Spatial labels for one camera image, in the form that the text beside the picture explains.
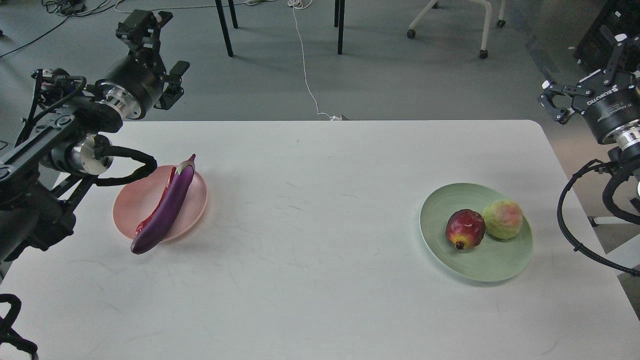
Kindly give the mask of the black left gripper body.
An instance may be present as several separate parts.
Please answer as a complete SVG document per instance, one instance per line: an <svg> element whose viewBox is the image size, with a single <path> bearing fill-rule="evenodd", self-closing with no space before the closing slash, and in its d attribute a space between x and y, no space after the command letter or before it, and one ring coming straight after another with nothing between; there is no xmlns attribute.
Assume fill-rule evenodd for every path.
<svg viewBox="0 0 640 360"><path fill-rule="evenodd" d="M155 105L163 92L161 77L166 74L162 57L152 52L140 56L129 54L117 61L103 78L96 82L103 93L112 89L125 92L125 101L130 110L124 116L140 120Z"/></svg>

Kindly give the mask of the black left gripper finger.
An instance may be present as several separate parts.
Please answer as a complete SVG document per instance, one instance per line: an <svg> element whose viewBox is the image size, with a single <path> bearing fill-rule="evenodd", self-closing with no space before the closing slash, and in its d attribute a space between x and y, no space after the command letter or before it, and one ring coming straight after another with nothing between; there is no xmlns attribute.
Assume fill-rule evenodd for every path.
<svg viewBox="0 0 640 360"><path fill-rule="evenodd" d="M116 38L128 47L126 57L133 60L160 60L160 33L173 19L173 13L135 9L118 24Z"/></svg>
<svg viewBox="0 0 640 360"><path fill-rule="evenodd" d="M158 78L166 86L163 88L158 100L155 101L154 109L168 111L180 100L185 93L185 89L182 87L183 75L185 75L190 66L190 62L179 60L170 69L169 73L162 74Z"/></svg>

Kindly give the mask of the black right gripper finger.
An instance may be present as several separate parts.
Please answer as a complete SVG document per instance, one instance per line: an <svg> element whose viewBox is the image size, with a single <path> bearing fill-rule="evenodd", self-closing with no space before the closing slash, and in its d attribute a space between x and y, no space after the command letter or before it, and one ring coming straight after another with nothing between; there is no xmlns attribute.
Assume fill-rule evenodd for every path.
<svg viewBox="0 0 640 360"><path fill-rule="evenodd" d="M627 50L639 48L639 34L631 37L625 33L614 35L605 25L601 25L599 31L612 46L612 52L606 67L601 69L598 85L602 88L609 88L613 86L617 73L624 70L623 60L626 59Z"/></svg>
<svg viewBox="0 0 640 360"><path fill-rule="evenodd" d="M541 84L542 92L537 96L538 103L550 118L560 125L566 125L575 113L573 101L577 98L589 98L592 89L577 85L562 85L546 79Z"/></svg>

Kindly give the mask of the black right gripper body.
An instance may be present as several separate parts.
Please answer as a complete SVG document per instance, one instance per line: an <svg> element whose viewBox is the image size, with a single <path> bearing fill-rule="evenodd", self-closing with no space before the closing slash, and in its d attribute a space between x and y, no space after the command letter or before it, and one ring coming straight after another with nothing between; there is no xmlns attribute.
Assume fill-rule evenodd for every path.
<svg viewBox="0 0 640 360"><path fill-rule="evenodd" d="M620 128L639 125L639 89L634 73L617 71L605 84L607 70L597 70L579 80L590 91L579 96L579 114L601 145L613 144Z"/></svg>

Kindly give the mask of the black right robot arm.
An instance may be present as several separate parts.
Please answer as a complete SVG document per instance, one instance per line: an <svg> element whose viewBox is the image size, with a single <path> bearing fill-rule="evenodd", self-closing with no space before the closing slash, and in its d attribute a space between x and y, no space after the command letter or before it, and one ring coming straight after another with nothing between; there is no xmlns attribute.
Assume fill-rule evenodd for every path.
<svg viewBox="0 0 640 360"><path fill-rule="evenodd" d="M638 213L628 212L614 201L620 185L628 182L631 177L639 177L639 82L631 71L624 68L629 50L639 47L639 36L613 34L605 25L599 31L612 46L606 67L593 71L572 86L558 84L548 71L542 71L545 82L538 102L547 114L562 125L574 114L579 114L599 144L615 145L615 148L608 151L608 162L593 159L570 177L558 199L557 222L574 251L616 271L638 277L639 271L635 265L615 263L581 243L570 232L563 218L563 203L574 184L583 175L597 172L610 175L610 180L602 191L602 203L606 209L623 223L640 223Z"/></svg>

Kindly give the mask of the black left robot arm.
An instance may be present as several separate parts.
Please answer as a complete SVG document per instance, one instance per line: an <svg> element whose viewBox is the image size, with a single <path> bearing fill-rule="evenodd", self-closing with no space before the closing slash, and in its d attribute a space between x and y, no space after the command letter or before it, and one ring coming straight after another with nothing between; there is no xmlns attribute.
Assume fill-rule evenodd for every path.
<svg viewBox="0 0 640 360"><path fill-rule="evenodd" d="M37 69L29 116L1 157L0 257L42 251L73 234L75 209L93 186L126 185L157 169L154 157L112 145L106 133L150 109L169 110L185 93L190 64L167 70L160 54L169 11L136 9L116 29L127 55L96 82L63 69Z"/></svg>

